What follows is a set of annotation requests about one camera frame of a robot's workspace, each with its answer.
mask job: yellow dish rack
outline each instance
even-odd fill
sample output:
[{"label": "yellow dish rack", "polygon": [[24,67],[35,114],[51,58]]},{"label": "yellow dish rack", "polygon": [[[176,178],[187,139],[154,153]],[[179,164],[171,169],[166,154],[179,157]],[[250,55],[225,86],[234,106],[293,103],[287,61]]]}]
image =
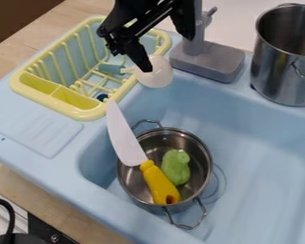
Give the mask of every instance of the yellow dish rack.
[{"label": "yellow dish rack", "polygon": [[[136,83],[133,74],[107,74],[99,71],[102,63],[132,65],[126,56],[113,57],[96,30],[105,16],[92,17],[32,58],[10,79],[13,91],[68,117],[81,121],[105,114],[106,94],[119,101]],[[171,37],[162,30],[150,30],[141,38],[148,54],[163,55]]]}]

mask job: silver cooking pot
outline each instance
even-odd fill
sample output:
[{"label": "silver cooking pot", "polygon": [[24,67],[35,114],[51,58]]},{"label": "silver cooking pot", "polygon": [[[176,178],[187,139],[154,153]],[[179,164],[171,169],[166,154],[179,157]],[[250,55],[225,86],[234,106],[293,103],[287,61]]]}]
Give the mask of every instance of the silver cooking pot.
[{"label": "silver cooking pot", "polygon": [[266,98],[305,106],[305,5],[284,4],[256,21],[252,84]]},{"label": "silver cooking pot", "polygon": [[[194,134],[177,128],[162,127],[158,121],[141,120],[133,130],[141,123],[148,122],[158,125],[158,128],[145,131],[137,136],[141,147],[157,166],[161,166],[164,154],[173,149],[184,150],[190,155],[189,167],[191,177],[189,181],[177,187],[181,194],[181,201],[175,204],[157,205],[153,203],[153,197],[142,172],[137,167],[127,167],[120,161],[117,162],[117,178],[124,191],[132,198],[134,203],[154,214],[165,214],[170,223],[176,227],[191,230],[196,228],[206,217],[207,211],[199,199],[209,183],[213,172],[213,159],[206,145]],[[171,214],[184,211],[196,202],[202,215],[193,225],[176,224]]]}]

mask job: white knife blade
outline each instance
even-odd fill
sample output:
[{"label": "white knife blade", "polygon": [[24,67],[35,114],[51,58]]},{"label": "white knife blade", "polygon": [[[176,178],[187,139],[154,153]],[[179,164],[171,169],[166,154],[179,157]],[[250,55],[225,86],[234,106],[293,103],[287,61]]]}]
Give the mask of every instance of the white knife blade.
[{"label": "white knife blade", "polygon": [[116,102],[109,100],[106,106],[108,132],[118,158],[129,167],[146,162],[148,160],[147,155],[136,140]]}]

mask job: pot handle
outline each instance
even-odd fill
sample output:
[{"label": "pot handle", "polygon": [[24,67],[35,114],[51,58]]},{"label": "pot handle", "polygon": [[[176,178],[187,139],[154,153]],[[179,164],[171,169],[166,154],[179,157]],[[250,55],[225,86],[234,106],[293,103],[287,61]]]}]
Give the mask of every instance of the pot handle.
[{"label": "pot handle", "polygon": [[295,62],[296,62],[296,61],[294,61],[291,65],[292,65],[292,67],[294,68],[296,74],[297,74],[300,78],[305,79],[305,74],[303,74],[303,73],[298,69],[298,67],[296,66]]},{"label": "pot handle", "polygon": [[138,121],[134,126],[131,127],[131,129],[134,131],[139,125],[142,123],[151,123],[151,124],[157,124],[159,128],[163,128],[159,121],[157,120],[150,120],[150,119],[142,119]]},{"label": "pot handle", "polygon": [[168,211],[167,207],[163,207],[164,213],[167,216],[167,218],[169,219],[171,225],[174,225],[177,228],[181,228],[181,229],[185,229],[185,230],[193,230],[193,229],[195,229],[196,227],[198,227],[201,224],[202,220],[208,214],[207,210],[206,210],[205,206],[202,204],[202,202],[201,202],[199,197],[196,197],[193,201],[197,201],[198,202],[198,204],[199,204],[199,206],[201,208],[201,211],[202,211],[202,215],[198,218],[198,220],[192,226],[191,225],[184,225],[184,224],[176,224],[176,223],[174,223],[174,221],[172,219],[172,216],[171,216],[170,212]]}]

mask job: sink basin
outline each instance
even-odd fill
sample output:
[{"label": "sink basin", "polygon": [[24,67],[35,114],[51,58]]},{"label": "sink basin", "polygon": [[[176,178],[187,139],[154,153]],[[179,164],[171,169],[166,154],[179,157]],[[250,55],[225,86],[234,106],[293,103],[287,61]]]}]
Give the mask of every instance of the sink basin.
[{"label": "sink basin", "polygon": [[[79,122],[31,102],[10,90],[9,75],[0,82],[0,161],[139,243],[305,243],[305,108],[260,97],[250,86],[250,63],[247,53],[238,80],[228,85],[175,71],[169,87],[136,84],[119,104],[131,125],[160,120],[210,149],[213,177],[201,195],[209,214],[195,230],[177,229],[132,203],[116,179],[106,118]],[[31,137],[35,127],[48,126]],[[25,137],[59,150],[40,153]],[[192,206],[173,219],[193,224],[200,215]]]}]

